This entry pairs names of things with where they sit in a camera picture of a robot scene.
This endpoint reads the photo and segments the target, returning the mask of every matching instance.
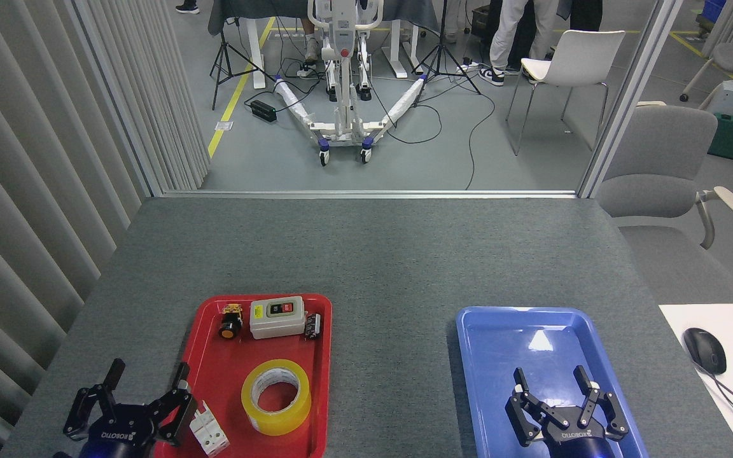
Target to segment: gray table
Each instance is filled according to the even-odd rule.
[[[306,0],[214,0],[209,17],[209,33],[217,35],[227,18],[307,17]],[[409,22],[439,31],[431,0],[384,0],[384,20]]]
[[[454,325],[466,305],[585,311],[652,456],[733,456],[592,200],[191,198],[143,204],[0,456],[74,455],[69,404],[114,357],[118,402],[163,393],[204,299],[297,292],[334,306],[328,457],[476,455]]]

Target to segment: red tray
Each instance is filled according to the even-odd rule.
[[[252,301],[296,295],[214,296],[203,302],[197,311],[183,361],[191,368],[187,380],[200,411],[203,411],[202,402],[206,401],[230,443],[216,458],[321,458],[324,454],[330,388],[330,300],[319,294],[300,294],[305,310],[322,316],[322,334],[318,339],[308,340],[298,335],[256,340],[248,329]],[[230,303],[242,305],[244,329],[236,339],[229,341],[219,336],[218,330],[222,309]],[[253,429],[242,408],[245,377],[253,368],[271,359],[290,359],[298,363],[307,372],[311,384],[311,412],[307,420],[298,429],[282,436],[267,436]],[[289,402],[295,390],[288,388],[293,393],[268,389],[262,394],[260,405],[268,408],[268,403],[284,402],[279,397],[285,396],[289,396]],[[155,447],[155,457],[159,458],[200,456],[206,453],[192,434],[186,435],[180,447],[166,443],[158,443]]]

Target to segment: white patient lift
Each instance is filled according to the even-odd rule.
[[[370,59],[367,37],[370,29],[381,23],[384,0],[308,0],[307,16],[323,34],[322,60],[326,69],[328,93],[335,94],[335,122],[315,122],[302,102],[281,76],[276,76],[276,92],[282,96],[291,113],[318,143],[321,165],[330,161],[330,147],[361,145],[361,162],[372,157],[372,146],[393,123],[398,121],[422,90],[426,75],[420,76],[405,91],[389,113],[380,121],[364,122],[358,114],[358,95],[363,101],[372,96],[369,82]],[[352,81],[351,59],[358,55],[358,86]]]

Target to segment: tape roll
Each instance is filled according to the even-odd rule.
[[[276,412],[259,407],[259,397],[268,386],[289,383],[296,387],[293,401]],[[242,406],[256,431],[281,436],[304,423],[311,411],[311,385],[302,366],[289,359],[271,359],[256,366],[242,384]]]

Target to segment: tripod stand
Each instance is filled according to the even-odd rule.
[[[476,93],[478,94],[480,93],[480,90],[477,89],[477,85],[474,84],[474,81],[472,81],[471,78],[468,77],[468,73],[466,73],[466,71],[462,67],[460,67],[459,62],[457,62],[457,60],[454,58],[454,55],[451,54],[450,50],[447,47],[445,47],[445,44],[443,43],[443,38],[445,37],[445,11],[446,11],[446,8],[448,8],[448,3],[449,3],[448,0],[443,0],[443,14],[440,17],[440,40],[437,41],[437,44],[436,46],[434,46],[434,49],[430,50],[430,52],[428,52],[426,57],[422,58],[420,60],[420,63],[417,64],[415,66],[415,69],[412,70],[413,73],[418,73],[418,70],[420,69],[420,67],[427,67],[427,69],[429,70],[428,76],[423,83],[424,87],[420,90],[420,93],[417,96],[417,99],[415,100],[415,104],[417,104],[417,102],[419,101],[420,95],[422,95],[422,91],[425,90],[426,83],[428,81],[431,81],[431,78],[433,76],[440,76],[440,75],[464,76],[466,79],[468,79],[468,82],[471,83],[471,87],[474,88],[474,91],[476,91]],[[448,72],[444,72],[440,70],[440,64],[444,64],[443,62],[444,53],[449,56],[452,62],[454,62],[454,66],[456,66],[457,69],[459,69],[459,73],[448,73]],[[431,57],[431,62],[429,64],[426,64],[426,60],[429,59],[430,57]]]
[[[234,24],[236,24],[237,27],[239,26],[239,18],[235,18]],[[211,111],[213,111],[216,107],[216,92],[218,92],[219,90],[219,85],[224,83],[225,81],[230,80],[230,78],[234,78],[235,76],[247,75],[248,73],[253,73],[253,72],[262,72],[263,75],[265,75],[268,79],[270,79],[270,81],[273,81],[274,84],[276,84],[276,79],[274,79],[273,76],[268,75],[265,72],[265,70],[263,70],[258,65],[254,64],[253,61],[250,60],[250,58],[248,58],[247,55],[242,54],[235,47],[230,46],[230,43],[228,43],[228,41],[225,39],[225,30],[224,29],[219,31],[219,36],[221,38],[221,41],[219,44],[219,50],[216,52],[216,58],[214,59],[213,66],[211,67],[211,72],[209,72],[209,76],[213,76],[213,71],[216,70],[216,83],[214,84],[214,98],[211,103]],[[243,58],[246,62],[248,62],[248,64],[250,64],[251,67],[253,68],[250,70],[245,70],[244,72],[240,72],[240,73],[232,73],[232,71],[230,70],[230,57],[228,56],[229,48],[230,50],[235,52],[237,55],[239,55],[239,57]],[[222,75],[222,73],[225,73],[226,76],[220,79],[220,76]]]

